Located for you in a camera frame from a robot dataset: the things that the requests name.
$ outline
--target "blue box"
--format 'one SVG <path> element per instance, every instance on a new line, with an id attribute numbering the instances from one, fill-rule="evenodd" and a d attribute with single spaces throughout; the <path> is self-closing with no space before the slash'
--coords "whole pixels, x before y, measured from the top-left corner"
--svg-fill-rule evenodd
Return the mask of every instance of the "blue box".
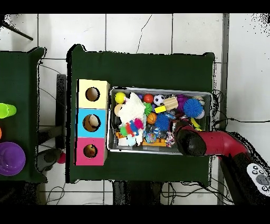
<path id="1" fill-rule="evenodd" d="M 99 118 L 100 126 L 94 132 L 88 132 L 83 127 L 83 120 L 87 115 L 96 115 Z M 83 109 L 79 108 L 78 114 L 78 137 L 92 137 L 92 138 L 105 138 L 106 136 L 106 116 L 107 110 L 105 109 Z"/>

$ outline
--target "pink box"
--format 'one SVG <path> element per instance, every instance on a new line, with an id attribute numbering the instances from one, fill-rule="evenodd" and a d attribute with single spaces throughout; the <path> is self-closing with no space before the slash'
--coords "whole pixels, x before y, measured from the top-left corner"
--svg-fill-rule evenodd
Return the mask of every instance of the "pink box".
<path id="1" fill-rule="evenodd" d="M 93 158 L 88 158 L 83 153 L 83 149 L 90 144 L 94 145 L 97 148 L 97 155 Z M 75 149 L 74 152 L 76 152 L 75 165 L 77 166 L 103 166 L 104 161 L 107 157 L 105 139 L 78 137 L 77 149 Z"/>

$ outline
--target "green tablecloth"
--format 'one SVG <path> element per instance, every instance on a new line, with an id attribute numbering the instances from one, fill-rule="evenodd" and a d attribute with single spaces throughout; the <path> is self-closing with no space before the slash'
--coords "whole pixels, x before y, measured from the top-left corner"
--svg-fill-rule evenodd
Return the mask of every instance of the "green tablecloth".
<path id="1" fill-rule="evenodd" d="M 67 135 L 72 137 L 67 136 L 70 163 L 66 164 L 66 180 L 200 181 L 208 185 L 208 156 L 108 152 L 104 166 L 74 166 L 75 99 L 77 79 L 106 80 L 111 87 L 211 92 L 214 58 L 213 53 L 124 54 L 86 52 L 79 44 L 71 47 L 67 53 L 67 88 L 71 89 L 71 102 L 67 97 Z"/>
<path id="2" fill-rule="evenodd" d="M 28 53 L 0 51 L 0 102 L 17 108 L 14 116 L 0 119 L 0 143 L 18 144 L 26 156 L 25 166 L 19 174 L 0 175 L 0 180 L 46 181 L 35 167 L 38 131 L 37 63 L 44 52 L 44 48 L 35 48 Z"/>

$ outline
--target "box hole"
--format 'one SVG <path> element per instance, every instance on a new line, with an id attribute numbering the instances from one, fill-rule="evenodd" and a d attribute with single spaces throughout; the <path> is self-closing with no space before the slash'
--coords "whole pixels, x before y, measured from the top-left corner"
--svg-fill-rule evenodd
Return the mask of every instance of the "box hole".
<path id="1" fill-rule="evenodd" d="M 96 87 L 88 88 L 85 92 L 85 97 L 91 102 L 95 102 L 99 99 L 100 93 Z"/>
<path id="2" fill-rule="evenodd" d="M 82 125 L 84 129 L 87 130 L 88 132 L 95 132 L 100 127 L 99 117 L 95 114 L 87 115 L 84 118 Z"/>
<path id="3" fill-rule="evenodd" d="M 97 147 L 95 147 L 93 144 L 87 145 L 83 148 L 83 154 L 87 158 L 94 158 L 98 153 Z"/>

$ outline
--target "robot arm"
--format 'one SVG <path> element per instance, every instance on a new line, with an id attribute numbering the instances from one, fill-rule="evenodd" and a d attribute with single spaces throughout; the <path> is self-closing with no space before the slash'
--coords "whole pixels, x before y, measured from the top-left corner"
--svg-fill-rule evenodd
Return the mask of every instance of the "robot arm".
<path id="1" fill-rule="evenodd" d="M 269 166 L 239 134 L 198 132 L 179 122 L 174 137 L 178 150 L 184 155 L 219 155 L 235 204 L 270 204 L 270 179 L 265 171 L 269 171 Z"/>

